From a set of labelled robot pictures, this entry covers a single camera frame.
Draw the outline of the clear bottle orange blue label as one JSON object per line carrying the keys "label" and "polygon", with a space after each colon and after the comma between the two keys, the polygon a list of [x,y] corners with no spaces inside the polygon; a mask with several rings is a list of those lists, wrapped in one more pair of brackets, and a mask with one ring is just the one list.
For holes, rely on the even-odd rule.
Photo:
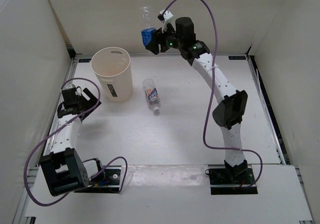
{"label": "clear bottle orange blue label", "polygon": [[160,99],[156,85],[153,79],[145,79],[142,83],[147,105],[155,115],[158,115],[160,113]]}

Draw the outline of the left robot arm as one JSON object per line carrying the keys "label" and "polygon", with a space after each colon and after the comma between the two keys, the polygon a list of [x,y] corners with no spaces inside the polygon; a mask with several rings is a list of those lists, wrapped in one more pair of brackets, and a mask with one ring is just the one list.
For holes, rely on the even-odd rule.
{"label": "left robot arm", "polygon": [[61,93],[63,102],[57,109],[58,127],[66,127],[55,134],[49,154],[42,156],[39,162],[52,196],[86,188],[89,179],[95,184],[105,179],[105,171],[98,166],[87,173],[75,149],[82,122],[92,113],[84,112],[101,102],[88,88],[81,89],[74,84],[68,84]]}

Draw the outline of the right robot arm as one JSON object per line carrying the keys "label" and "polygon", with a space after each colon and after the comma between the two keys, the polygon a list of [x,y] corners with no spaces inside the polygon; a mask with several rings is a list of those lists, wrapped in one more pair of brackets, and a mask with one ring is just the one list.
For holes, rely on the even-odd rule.
{"label": "right robot arm", "polygon": [[214,61],[213,54],[202,41],[196,39],[194,24],[189,17],[176,19],[158,16],[163,27],[152,30],[152,38],[146,49],[154,54],[164,53],[170,48],[179,50],[183,59],[203,77],[217,101],[212,112],[215,123],[222,131],[225,152],[224,172],[227,182],[235,184],[242,179],[248,168],[242,151],[241,122],[247,104],[247,93],[235,88]]}

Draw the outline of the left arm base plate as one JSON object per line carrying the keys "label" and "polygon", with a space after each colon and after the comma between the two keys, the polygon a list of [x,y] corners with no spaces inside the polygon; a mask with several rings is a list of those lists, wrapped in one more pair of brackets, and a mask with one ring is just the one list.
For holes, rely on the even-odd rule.
{"label": "left arm base plate", "polygon": [[120,166],[107,167],[104,170],[103,179],[96,184],[90,184],[87,188],[75,191],[75,193],[118,193],[121,183]]}

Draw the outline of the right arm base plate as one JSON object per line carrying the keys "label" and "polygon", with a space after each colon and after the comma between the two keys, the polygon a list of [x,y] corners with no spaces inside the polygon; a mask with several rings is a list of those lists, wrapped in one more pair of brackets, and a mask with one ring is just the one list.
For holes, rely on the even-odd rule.
{"label": "right arm base plate", "polygon": [[230,180],[224,168],[210,168],[205,171],[209,177],[211,195],[258,194],[251,168],[235,180]]}

